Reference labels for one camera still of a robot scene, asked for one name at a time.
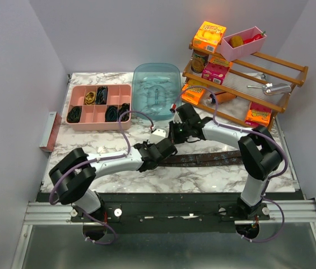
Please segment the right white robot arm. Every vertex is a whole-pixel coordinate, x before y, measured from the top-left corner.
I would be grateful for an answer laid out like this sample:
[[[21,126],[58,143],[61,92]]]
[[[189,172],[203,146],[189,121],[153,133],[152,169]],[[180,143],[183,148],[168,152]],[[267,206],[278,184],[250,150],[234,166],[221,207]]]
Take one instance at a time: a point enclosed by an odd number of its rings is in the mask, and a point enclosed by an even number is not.
[[[219,123],[214,117],[201,118],[191,104],[177,107],[169,122],[169,138],[175,143],[185,143],[189,138],[226,144],[240,151],[248,173],[244,189],[237,200],[236,212],[244,220],[257,213],[272,173],[286,160],[283,149],[272,138],[266,127],[238,128]]]

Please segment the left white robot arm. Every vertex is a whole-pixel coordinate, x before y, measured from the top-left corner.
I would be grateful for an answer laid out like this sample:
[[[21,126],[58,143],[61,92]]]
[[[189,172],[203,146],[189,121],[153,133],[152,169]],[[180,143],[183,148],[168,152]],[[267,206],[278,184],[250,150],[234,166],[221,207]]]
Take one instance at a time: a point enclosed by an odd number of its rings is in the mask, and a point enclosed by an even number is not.
[[[74,204],[90,221],[98,221],[103,214],[103,202],[89,189],[95,179],[122,171],[153,170],[176,153],[168,138],[158,143],[137,143],[129,152],[89,155],[82,148],[74,149],[49,172],[54,185],[49,203]]]

